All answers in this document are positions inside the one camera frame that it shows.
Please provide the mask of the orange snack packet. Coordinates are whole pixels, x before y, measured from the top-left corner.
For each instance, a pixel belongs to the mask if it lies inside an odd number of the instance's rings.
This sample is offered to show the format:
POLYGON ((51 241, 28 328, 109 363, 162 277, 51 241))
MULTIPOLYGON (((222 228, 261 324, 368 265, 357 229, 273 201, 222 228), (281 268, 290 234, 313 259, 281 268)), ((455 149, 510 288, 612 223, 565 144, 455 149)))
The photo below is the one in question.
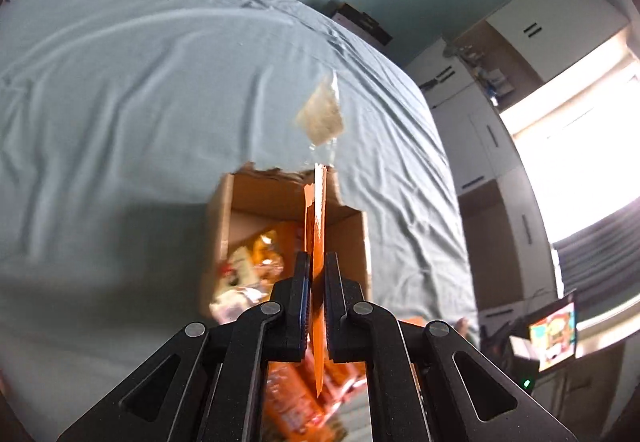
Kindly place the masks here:
POLYGON ((314 388, 320 396, 324 380, 326 356, 326 320, 324 319, 324 251, 326 250, 326 166, 317 163, 312 181, 304 186, 305 236, 304 247, 310 257, 310 330, 311 352, 314 357, 314 388))

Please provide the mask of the large clear spicy strip bag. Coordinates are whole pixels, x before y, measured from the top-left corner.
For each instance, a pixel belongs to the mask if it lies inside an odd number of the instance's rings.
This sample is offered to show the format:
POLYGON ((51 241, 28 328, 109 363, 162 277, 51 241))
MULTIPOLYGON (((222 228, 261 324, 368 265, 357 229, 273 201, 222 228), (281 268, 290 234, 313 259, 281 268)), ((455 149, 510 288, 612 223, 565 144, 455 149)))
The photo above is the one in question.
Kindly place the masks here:
POLYGON ((369 394, 373 441, 423 441, 426 427, 400 324, 388 315, 346 317, 303 336, 299 360, 268 366, 262 441, 343 441, 341 407, 369 394))

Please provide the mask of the yellow white snack bag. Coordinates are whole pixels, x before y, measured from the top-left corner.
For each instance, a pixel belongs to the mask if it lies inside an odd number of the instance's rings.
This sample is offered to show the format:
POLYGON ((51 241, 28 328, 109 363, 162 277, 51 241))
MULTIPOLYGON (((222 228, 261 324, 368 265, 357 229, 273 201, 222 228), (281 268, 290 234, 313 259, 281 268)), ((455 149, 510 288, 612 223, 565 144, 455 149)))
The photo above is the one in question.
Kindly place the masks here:
POLYGON ((235 248, 221 266, 220 280, 208 306, 213 319, 228 324, 250 307, 267 301, 284 268, 274 229, 235 248))

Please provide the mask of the laptop with bright screen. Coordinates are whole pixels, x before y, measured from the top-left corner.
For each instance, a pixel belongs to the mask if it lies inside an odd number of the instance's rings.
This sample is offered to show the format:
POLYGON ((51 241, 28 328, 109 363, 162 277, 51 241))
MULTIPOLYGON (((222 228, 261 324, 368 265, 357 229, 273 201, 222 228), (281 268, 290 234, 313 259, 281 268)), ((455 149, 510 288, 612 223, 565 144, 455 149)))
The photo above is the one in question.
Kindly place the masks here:
POLYGON ((577 349, 576 290, 515 322, 514 335, 528 340, 539 361, 539 373, 574 360, 577 349))

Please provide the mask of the cardboard box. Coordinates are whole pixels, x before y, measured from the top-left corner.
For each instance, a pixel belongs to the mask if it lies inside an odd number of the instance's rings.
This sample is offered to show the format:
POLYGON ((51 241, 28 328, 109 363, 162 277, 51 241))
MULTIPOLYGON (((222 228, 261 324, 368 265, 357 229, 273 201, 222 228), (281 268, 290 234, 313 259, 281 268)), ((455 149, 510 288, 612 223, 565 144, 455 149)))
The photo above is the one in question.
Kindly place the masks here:
MULTIPOLYGON (((304 186, 314 172, 257 171, 253 163, 226 173, 206 208, 207 240, 198 310, 213 316, 209 304, 221 288, 221 266, 239 246, 251 245, 270 229, 291 232, 304 225, 304 186)), ((367 299, 372 298, 371 247, 368 217, 345 206, 337 171, 329 168, 326 184, 326 251, 337 254, 342 275, 355 280, 367 299)))

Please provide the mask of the clear plastic bag with crumbs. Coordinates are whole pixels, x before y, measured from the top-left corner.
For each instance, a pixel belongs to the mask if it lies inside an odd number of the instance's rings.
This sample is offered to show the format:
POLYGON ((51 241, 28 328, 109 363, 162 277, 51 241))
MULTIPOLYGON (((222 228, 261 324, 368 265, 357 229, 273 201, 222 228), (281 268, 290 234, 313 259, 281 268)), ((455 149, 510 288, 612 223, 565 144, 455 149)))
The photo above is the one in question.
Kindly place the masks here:
POLYGON ((333 167, 338 139, 345 131, 337 72, 324 76, 295 118, 306 136, 310 162, 333 167))

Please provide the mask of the light blue bed sheet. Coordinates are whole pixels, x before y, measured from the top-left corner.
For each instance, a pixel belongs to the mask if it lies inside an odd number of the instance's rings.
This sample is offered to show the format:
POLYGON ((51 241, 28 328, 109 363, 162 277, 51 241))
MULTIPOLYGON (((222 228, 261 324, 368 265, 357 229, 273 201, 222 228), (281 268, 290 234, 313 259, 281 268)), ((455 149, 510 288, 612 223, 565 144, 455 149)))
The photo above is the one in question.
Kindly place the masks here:
POLYGON ((34 439, 55 440, 196 318, 209 197, 247 162, 311 165, 295 118, 328 78, 374 301, 475 321, 430 110, 360 38, 295 0, 2 6, 1 368, 34 439))

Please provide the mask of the white cabinet unit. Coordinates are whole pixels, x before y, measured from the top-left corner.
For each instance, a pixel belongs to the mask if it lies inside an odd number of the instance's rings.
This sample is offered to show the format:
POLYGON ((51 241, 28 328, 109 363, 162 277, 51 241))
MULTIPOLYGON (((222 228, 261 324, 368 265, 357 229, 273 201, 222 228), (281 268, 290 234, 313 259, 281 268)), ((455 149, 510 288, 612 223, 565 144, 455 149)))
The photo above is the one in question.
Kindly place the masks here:
POLYGON ((514 136, 617 64, 630 21, 607 0, 510 0, 408 64, 442 138, 482 311, 558 296, 550 238, 514 136))

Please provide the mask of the black box by wall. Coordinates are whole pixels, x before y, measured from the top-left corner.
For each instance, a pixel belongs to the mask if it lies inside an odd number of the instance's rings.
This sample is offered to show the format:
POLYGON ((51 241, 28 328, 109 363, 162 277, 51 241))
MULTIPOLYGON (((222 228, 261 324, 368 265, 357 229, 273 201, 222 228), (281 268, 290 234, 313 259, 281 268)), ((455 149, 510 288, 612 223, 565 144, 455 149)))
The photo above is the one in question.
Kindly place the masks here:
POLYGON ((347 3, 334 8, 331 19, 377 50, 383 50, 393 40, 375 19, 347 3))

